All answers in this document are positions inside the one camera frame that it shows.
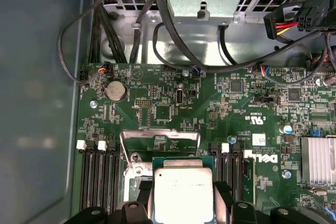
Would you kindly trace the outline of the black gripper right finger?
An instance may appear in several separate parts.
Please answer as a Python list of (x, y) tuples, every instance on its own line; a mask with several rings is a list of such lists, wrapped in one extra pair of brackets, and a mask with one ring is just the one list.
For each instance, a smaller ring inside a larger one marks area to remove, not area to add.
[(226, 182), (214, 182), (214, 208), (218, 223), (318, 223), (310, 215), (297, 210), (277, 207), (265, 214), (245, 201), (235, 201)]

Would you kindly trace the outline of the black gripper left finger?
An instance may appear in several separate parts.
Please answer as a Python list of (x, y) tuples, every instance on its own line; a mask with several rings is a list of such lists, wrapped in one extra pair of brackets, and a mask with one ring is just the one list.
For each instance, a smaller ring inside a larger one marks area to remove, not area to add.
[(107, 213), (103, 207), (88, 207), (68, 219), (66, 223), (152, 223), (148, 214), (152, 184), (152, 181), (141, 181), (137, 200), (125, 202), (120, 209)]

